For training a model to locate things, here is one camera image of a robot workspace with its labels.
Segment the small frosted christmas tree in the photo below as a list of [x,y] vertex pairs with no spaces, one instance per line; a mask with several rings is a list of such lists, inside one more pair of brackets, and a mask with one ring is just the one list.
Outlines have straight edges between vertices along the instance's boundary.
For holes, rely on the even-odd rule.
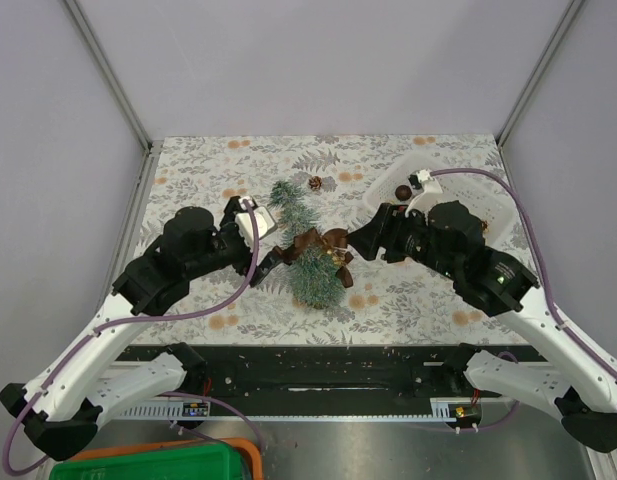
[[279,210],[283,245],[278,249],[289,268],[289,286],[301,305],[312,309],[338,306],[353,285],[348,264],[348,231],[318,227],[318,213],[304,201],[304,190],[287,180],[274,183],[270,205]]

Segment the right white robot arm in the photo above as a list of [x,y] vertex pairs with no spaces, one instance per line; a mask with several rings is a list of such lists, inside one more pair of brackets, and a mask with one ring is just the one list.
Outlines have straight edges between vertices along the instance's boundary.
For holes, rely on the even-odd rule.
[[475,388],[507,396],[557,419],[597,452],[617,449],[617,361],[574,322],[558,319],[538,279],[487,246],[481,220],[464,205],[440,203],[422,213],[384,203],[347,243],[367,261],[410,258],[448,278],[465,303],[510,326],[554,369],[542,372],[463,344],[444,363],[450,393]]

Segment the brown ribbon gold berry garland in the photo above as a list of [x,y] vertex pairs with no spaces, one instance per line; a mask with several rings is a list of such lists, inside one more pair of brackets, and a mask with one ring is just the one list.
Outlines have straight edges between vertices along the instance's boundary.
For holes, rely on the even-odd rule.
[[342,286],[347,289],[353,286],[352,274],[348,264],[354,256],[348,251],[346,236],[348,231],[343,228],[333,228],[325,233],[320,233],[316,228],[311,228],[303,234],[293,238],[291,244],[281,249],[284,251],[284,264],[290,266],[309,250],[316,250],[320,255],[326,255],[337,267],[335,276]]

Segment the white plastic basket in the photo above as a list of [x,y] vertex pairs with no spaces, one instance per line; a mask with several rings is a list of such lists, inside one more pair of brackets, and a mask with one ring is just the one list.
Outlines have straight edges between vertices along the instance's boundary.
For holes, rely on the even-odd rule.
[[[396,188],[407,185],[408,177],[419,170],[436,171],[449,169],[431,154],[409,153],[395,160],[368,188],[362,196],[362,203],[370,216],[373,216],[381,203],[397,203]],[[439,194],[424,194],[415,207],[428,212],[435,204],[460,201],[471,214],[487,223],[484,233],[486,243],[494,248],[503,245],[509,236],[517,211],[513,200],[492,182],[481,183],[475,175],[452,174],[437,178],[442,191]]]

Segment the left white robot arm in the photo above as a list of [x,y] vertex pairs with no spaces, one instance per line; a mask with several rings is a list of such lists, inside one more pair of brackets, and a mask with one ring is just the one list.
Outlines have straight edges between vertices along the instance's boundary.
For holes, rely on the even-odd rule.
[[148,326],[174,322],[169,309],[190,292],[192,281],[227,267],[244,281],[230,298],[200,311],[218,312],[265,273],[260,241],[276,222],[250,197],[235,196],[221,222],[202,207],[184,207],[162,233],[132,260],[92,320],[64,352],[25,384],[9,383],[0,402],[46,458],[67,460],[81,452],[110,420],[137,404],[168,392],[199,394],[206,363],[185,343],[173,344],[147,364],[114,380],[102,374]]

